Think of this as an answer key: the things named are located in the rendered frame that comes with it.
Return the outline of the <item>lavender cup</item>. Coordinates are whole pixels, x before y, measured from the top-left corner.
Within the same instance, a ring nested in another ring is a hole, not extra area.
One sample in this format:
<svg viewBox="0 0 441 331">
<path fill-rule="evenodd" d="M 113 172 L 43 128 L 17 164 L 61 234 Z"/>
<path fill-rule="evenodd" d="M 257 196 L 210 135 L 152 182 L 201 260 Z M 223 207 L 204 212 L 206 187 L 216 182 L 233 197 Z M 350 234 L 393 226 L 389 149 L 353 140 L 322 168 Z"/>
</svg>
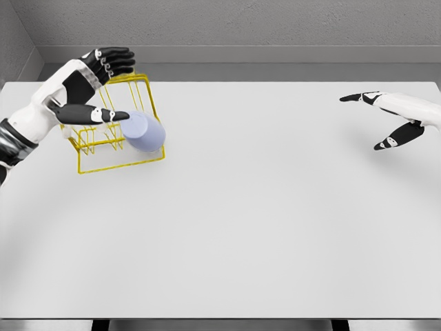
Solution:
<svg viewBox="0 0 441 331">
<path fill-rule="evenodd" d="M 155 152 L 165 143 L 166 133 L 160 121 L 143 112 L 129 112 L 120 121 L 121 131 L 128 143 L 141 152 Z"/>
</svg>

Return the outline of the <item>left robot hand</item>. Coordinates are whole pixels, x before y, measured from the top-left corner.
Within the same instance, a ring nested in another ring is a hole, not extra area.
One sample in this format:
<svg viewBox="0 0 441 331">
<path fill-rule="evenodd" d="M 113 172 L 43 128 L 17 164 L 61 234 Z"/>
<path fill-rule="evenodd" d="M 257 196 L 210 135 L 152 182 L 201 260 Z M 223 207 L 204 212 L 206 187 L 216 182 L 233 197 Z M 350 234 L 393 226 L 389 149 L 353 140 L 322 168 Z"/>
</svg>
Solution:
<svg viewBox="0 0 441 331">
<path fill-rule="evenodd" d="M 88 101 L 110 79 L 133 73 L 134 53 L 129 48 L 106 47 L 68 61 L 32 96 L 62 124 L 93 125 L 129 119 L 124 111 L 111 111 L 91 106 Z"/>
</svg>

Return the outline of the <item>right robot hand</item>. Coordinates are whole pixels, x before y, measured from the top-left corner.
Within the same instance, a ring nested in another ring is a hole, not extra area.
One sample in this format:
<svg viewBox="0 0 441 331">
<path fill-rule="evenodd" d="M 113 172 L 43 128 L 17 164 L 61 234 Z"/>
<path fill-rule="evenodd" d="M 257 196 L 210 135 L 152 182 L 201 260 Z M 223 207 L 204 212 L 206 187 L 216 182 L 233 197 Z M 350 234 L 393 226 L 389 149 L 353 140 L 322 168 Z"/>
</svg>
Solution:
<svg viewBox="0 0 441 331">
<path fill-rule="evenodd" d="M 362 101 L 407 122 L 377 143 L 374 150 L 386 150 L 407 144 L 422 136 L 432 126 L 441 133 L 441 105 L 398 92 L 361 92 L 339 98 L 341 102 Z"/>
</svg>

